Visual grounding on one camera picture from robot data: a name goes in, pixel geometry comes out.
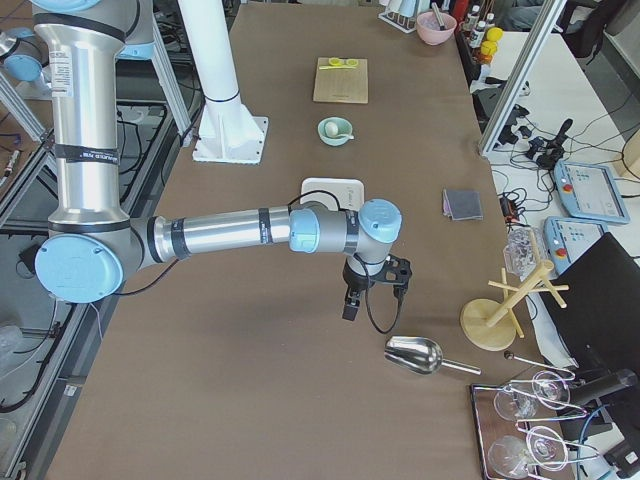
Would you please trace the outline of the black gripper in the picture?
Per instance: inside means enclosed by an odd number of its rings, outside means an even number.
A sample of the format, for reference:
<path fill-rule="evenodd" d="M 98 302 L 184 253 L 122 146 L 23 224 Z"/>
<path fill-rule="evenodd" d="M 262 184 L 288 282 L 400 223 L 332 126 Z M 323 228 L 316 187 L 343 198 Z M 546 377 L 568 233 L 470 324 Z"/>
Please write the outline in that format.
<path fill-rule="evenodd" d="M 394 297 L 403 299 L 412 276 L 408 259 L 389 254 L 380 263 L 360 262 L 355 256 L 345 260 L 343 279 L 347 285 L 342 318 L 354 321 L 360 308 L 361 294 L 376 283 L 393 286 Z"/>

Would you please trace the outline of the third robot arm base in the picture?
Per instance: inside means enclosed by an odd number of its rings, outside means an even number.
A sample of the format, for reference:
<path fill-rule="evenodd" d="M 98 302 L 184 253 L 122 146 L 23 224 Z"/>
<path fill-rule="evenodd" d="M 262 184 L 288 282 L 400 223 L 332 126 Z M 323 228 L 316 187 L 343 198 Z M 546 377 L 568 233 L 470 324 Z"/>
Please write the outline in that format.
<path fill-rule="evenodd" d="M 1 67 L 25 100 L 51 99 L 51 73 L 43 43 L 26 27 L 1 31 Z"/>

